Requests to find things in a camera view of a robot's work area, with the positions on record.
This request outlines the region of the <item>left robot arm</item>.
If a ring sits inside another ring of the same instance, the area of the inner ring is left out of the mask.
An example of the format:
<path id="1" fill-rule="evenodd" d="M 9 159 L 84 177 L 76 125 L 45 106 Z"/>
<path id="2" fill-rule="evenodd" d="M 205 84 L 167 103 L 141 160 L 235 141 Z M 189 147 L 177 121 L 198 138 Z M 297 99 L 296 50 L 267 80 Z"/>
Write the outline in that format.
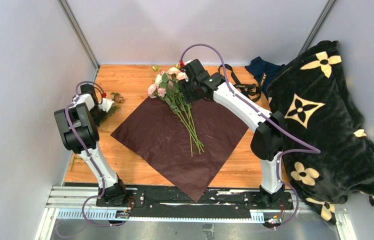
<path id="1" fill-rule="evenodd" d="M 70 104 L 53 115 L 63 146 L 79 155 L 96 177 L 98 199 L 121 207 L 129 200 L 126 187 L 99 146 L 98 127 L 113 104 L 100 85 L 82 81 L 76 85 Z"/>

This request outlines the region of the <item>dark red wrapping paper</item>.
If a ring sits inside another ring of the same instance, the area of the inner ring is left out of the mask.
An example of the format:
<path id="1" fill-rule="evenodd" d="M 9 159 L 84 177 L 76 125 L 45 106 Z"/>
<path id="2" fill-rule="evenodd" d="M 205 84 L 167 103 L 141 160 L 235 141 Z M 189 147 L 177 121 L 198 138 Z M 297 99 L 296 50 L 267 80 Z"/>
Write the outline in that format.
<path id="1" fill-rule="evenodd" d="M 191 113 L 203 153 L 198 153 L 178 116 L 159 99 L 145 99 L 111 136 L 198 202 L 248 127 L 213 101 L 194 102 Z"/>

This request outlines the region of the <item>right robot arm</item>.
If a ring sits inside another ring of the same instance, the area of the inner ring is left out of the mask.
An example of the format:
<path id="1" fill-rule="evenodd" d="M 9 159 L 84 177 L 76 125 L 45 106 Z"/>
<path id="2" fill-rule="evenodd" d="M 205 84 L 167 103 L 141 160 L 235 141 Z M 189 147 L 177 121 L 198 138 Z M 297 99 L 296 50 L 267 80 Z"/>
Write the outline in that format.
<path id="1" fill-rule="evenodd" d="M 278 127 L 285 123 L 279 112 L 254 104 L 220 73 L 210 75 L 198 59 L 181 66 L 186 78 L 181 81 L 181 92 L 187 103 L 210 100 L 225 107 L 242 120 L 253 132 L 251 151 L 260 159 L 262 180 L 257 201 L 267 209 L 280 205 L 285 185 L 281 181 L 280 156 L 284 134 Z"/>

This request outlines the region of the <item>fake flower bunch with leaves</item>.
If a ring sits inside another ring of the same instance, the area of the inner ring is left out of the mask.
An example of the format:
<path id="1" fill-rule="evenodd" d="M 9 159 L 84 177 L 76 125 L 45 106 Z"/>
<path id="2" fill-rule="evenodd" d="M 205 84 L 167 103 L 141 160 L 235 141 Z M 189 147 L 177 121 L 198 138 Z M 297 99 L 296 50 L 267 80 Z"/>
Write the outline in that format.
<path id="1" fill-rule="evenodd" d="M 102 111 L 100 115 L 93 116 L 93 118 L 96 120 L 96 126 L 99 127 L 100 124 L 104 123 L 110 116 L 112 116 L 119 108 L 119 104 L 123 103 L 125 101 L 125 98 L 120 95 L 117 92 L 111 92 L 110 93 L 112 104 L 109 107 L 108 111 Z M 74 166 L 78 163 L 83 161 L 81 156 L 79 154 L 73 154 L 71 156 L 71 161 L 69 165 L 69 172 L 72 172 L 74 170 Z"/>

